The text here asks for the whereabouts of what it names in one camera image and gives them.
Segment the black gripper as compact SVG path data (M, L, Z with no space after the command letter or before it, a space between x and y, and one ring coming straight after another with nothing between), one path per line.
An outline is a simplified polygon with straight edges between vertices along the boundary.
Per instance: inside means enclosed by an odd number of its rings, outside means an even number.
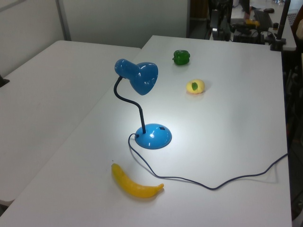
M231 21L230 11L219 10L219 9L212 10L211 31L212 31L213 40L216 41L220 40L219 32L225 32L223 34L224 41L231 40L230 21Z

